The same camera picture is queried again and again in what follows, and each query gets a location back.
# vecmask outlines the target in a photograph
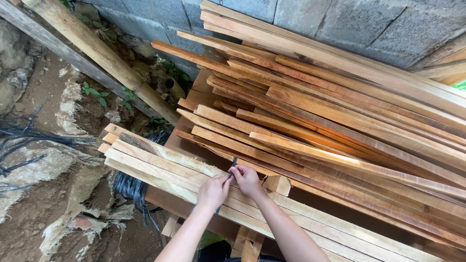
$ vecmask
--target human hand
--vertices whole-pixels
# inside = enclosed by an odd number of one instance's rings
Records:
[[[219,208],[226,197],[233,177],[228,179],[227,175],[216,175],[203,181],[198,191],[198,203],[196,206],[204,207],[214,212]]]
[[[233,173],[241,191],[250,198],[254,199],[257,196],[265,194],[257,172],[252,167],[238,164],[235,167],[230,167],[228,171]]]

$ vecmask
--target dirt ground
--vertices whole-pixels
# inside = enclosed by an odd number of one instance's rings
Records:
[[[65,89],[65,81],[69,79],[71,66],[57,55],[45,51],[37,59],[29,86],[21,100],[14,107],[17,115],[33,112],[39,105],[43,108],[37,114],[35,126],[41,130],[60,131],[55,121],[55,113],[60,109],[61,94]],[[103,88],[84,76],[78,83],[87,81],[99,91]],[[79,111],[75,116],[76,124],[89,134],[98,137],[103,127],[110,120],[105,113],[110,110],[120,112],[121,123],[129,123],[137,118],[134,112],[119,105],[115,95],[106,97],[108,107],[102,107],[97,98],[83,95],[78,102]],[[36,262],[41,258],[40,244],[44,230],[57,220],[66,210],[69,188],[76,179],[81,166],[73,166],[71,171],[63,173],[57,179],[41,182],[30,188],[25,198],[11,206],[9,218],[0,224],[0,262]],[[101,179],[91,197],[86,201],[89,207],[101,207],[111,199],[109,182]],[[166,219],[158,214],[159,220]],[[69,233],[61,240],[59,252],[54,256],[56,262],[89,261],[119,262],[139,261],[151,262],[162,250],[160,233],[153,225],[145,228],[139,212],[134,219],[125,221],[126,229],[122,232],[116,225],[104,229],[89,247],[84,257],[79,254],[88,244],[87,236],[80,229]]]

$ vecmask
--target concrete block wall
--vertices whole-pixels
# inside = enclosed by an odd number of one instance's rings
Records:
[[[203,29],[201,0],[81,0],[129,34],[201,54],[176,30],[231,39]],[[212,0],[311,39],[408,68],[466,31],[463,0]],[[159,52],[195,77],[193,63]]]

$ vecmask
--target forearm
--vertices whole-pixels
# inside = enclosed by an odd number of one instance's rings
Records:
[[[213,210],[196,206],[155,262],[190,262],[202,234],[212,219]]]
[[[287,262],[329,262],[316,242],[266,193],[253,197]]]

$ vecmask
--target bamboo pole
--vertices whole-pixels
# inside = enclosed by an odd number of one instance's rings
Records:
[[[180,115],[60,1],[23,2],[168,122],[177,124]]]

